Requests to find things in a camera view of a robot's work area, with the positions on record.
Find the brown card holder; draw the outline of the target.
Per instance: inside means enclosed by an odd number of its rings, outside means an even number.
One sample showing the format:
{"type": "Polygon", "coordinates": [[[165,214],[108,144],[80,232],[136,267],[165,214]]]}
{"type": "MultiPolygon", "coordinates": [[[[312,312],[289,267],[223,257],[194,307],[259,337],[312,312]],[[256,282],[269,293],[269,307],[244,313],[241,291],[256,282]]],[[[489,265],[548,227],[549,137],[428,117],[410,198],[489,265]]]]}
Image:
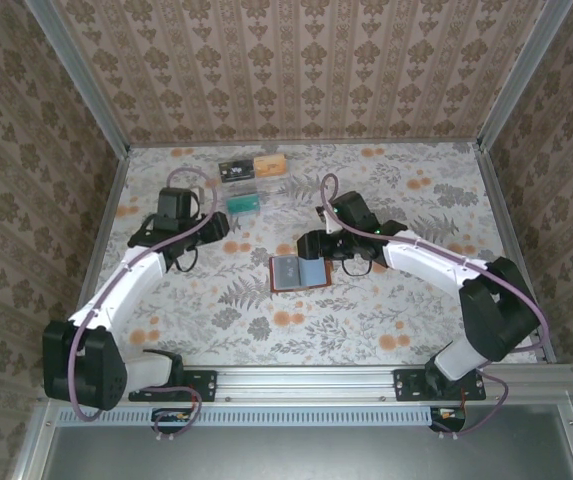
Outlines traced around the brown card holder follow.
{"type": "Polygon", "coordinates": [[[300,258],[299,256],[299,270],[300,270],[300,278],[301,278],[301,286],[296,289],[291,290],[281,290],[278,291],[274,288],[274,280],[273,280],[273,258],[269,259],[269,277],[270,277],[270,289],[274,293],[281,293],[281,292],[295,292],[301,290],[308,290],[308,289],[315,289],[315,288],[322,288],[329,286],[331,284],[331,273],[330,267],[326,264],[323,259],[315,259],[315,260],[305,260],[300,258]]]}

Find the clear acrylic card stand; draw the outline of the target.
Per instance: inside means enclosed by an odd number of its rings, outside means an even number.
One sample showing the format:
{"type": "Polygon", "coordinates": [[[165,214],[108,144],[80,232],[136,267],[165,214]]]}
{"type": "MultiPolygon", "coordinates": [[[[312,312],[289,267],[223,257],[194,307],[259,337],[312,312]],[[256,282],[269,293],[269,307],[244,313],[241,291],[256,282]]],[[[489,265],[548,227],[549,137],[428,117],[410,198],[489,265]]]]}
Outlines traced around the clear acrylic card stand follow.
{"type": "MultiPolygon", "coordinates": [[[[232,160],[254,159],[254,158],[238,158],[232,160]]],[[[236,181],[231,183],[222,183],[220,180],[220,185],[225,207],[226,207],[225,201],[229,197],[256,193],[259,195],[260,198],[261,210],[267,209],[275,204],[278,204],[281,200],[285,200],[290,196],[291,174],[290,174],[289,164],[288,164],[288,172],[285,175],[267,177],[267,178],[255,177],[254,179],[236,181]]]]}

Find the teal card box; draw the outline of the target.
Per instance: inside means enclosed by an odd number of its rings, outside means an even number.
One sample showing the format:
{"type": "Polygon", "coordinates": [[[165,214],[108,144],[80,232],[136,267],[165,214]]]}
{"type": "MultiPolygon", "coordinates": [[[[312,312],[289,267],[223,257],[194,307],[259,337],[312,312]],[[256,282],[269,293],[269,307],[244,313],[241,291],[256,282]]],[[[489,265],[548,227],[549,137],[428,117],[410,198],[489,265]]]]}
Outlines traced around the teal card box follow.
{"type": "Polygon", "coordinates": [[[260,198],[256,193],[229,197],[225,204],[231,215],[250,214],[261,210],[260,198]]]}

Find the floral tablecloth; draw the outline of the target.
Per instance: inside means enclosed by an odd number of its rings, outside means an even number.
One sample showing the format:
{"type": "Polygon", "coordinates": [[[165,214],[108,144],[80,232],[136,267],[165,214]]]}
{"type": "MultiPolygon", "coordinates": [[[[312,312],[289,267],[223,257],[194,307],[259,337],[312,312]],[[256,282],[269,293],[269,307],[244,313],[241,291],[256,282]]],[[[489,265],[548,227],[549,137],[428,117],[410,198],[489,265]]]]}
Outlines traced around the floral tablecloth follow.
{"type": "Polygon", "coordinates": [[[381,221],[471,258],[503,254],[471,142],[286,144],[136,148],[103,259],[115,269],[130,236],[154,212],[160,189],[201,186],[203,207],[222,198],[218,164],[281,153],[290,196],[234,217],[222,240],[181,258],[136,307],[117,341],[129,355],[157,348],[206,365],[421,364],[461,336],[457,299],[403,272],[353,259],[335,265],[325,288],[274,293],[271,257],[294,252],[321,227],[315,208],[322,177],[359,192],[381,221]]]}

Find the grey metal panel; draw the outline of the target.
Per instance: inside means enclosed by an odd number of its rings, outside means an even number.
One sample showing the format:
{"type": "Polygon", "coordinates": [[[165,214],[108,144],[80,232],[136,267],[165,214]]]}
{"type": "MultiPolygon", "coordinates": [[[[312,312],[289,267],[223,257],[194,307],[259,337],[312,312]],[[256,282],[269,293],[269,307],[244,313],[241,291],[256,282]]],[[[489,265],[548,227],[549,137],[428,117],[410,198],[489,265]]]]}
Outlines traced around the grey metal panel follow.
{"type": "Polygon", "coordinates": [[[143,426],[31,420],[11,480],[573,480],[573,406],[503,408],[458,438],[426,427],[143,426]]]}

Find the aluminium side rail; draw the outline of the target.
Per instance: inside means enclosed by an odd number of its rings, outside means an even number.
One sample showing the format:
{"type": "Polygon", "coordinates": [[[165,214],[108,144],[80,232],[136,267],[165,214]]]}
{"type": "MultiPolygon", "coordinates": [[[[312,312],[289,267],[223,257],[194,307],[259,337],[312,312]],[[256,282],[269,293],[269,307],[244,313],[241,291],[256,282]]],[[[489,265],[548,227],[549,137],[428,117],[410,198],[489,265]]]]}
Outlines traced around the aluminium side rail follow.
{"type": "Polygon", "coordinates": [[[83,307],[94,295],[98,278],[101,273],[103,259],[110,238],[111,228],[119,205],[121,192],[129,168],[129,151],[117,162],[115,176],[113,178],[109,195],[107,197],[104,213],[97,231],[94,247],[90,257],[90,263],[80,291],[77,307],[83,307]]]}
{"type": "Polygon", "coordinates": [[[520,249],[517,235],[512,224],[510,213],[504,199],[500,182],[497,178],[490,154],[477,143],[473,143],[473,150],[482,177],[489,205],[492,209],[496,227],[501,239],[504,256],[512,260],[524,277],[525,283],[533,295],[535,302],[539,300],[531,282],[529,272],[520,249]]]}

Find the aluminium extrusion rail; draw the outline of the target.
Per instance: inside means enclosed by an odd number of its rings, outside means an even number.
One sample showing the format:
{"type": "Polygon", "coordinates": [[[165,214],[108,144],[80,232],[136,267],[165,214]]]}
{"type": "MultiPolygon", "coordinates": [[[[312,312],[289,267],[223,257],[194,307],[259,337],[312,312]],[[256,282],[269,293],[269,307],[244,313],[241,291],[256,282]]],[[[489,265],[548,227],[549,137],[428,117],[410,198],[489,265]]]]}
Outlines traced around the aluminium extrusion rail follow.
{"type": "MultiPolygon", "coordinates": [[[[573,397],[573,374],[568,366],[554,364],[498,364],[477,373],[483,382],[483,399],[402,401],[396,397],[395,373],[419,366],[305,366],[305,367],[185,367],[187,371],[217,373],[214,399],[223,404],[375,404],[377,402],[449,405],[460,401],[494,402],[508,392],[515,404],[552,404],[573,397]]],[[[131,400],[125,393],[127,379],[108,378],[107,393],[117,402],[131,400]]]]}

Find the aluminium frame post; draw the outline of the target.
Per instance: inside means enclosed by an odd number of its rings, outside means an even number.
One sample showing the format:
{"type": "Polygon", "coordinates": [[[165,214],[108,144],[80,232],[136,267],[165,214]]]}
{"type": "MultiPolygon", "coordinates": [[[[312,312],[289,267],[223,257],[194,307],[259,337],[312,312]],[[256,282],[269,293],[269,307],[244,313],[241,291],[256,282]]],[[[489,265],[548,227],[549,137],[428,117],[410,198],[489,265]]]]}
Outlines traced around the aluminium frame post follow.
{"type": "Polygon", "coordinates": [[[482,151],[497,140],[572,4],[573,0],[546,0],[477,137],[482,151]]]}
{"type": "Polygon", "coordinates": [[[106,96],[54,3],[51,0],[25,1],[116,157],[119,160],[126,159],[129,141],[115,120],[106,96]]]}

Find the black connector bracket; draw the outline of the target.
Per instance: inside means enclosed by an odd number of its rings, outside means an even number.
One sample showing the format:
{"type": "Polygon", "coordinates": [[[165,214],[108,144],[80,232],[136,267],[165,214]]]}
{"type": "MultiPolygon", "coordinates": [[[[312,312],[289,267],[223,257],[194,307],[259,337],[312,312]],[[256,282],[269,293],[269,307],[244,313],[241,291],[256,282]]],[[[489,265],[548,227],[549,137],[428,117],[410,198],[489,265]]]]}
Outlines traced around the black connector bracket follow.
{"type": "Polygon", "coordinates": [[[466,421],[465,408],[458,407],[431,407],[431,425],[429,428],[437,433],[458,433],[466,421]]]}
{"type": "Polygon", "coordinates": [[[191,408],[159,408],[151,412],[153,430],[158,430],[162,435],[176,435],[179,433],[193,416],[191,408]]]}

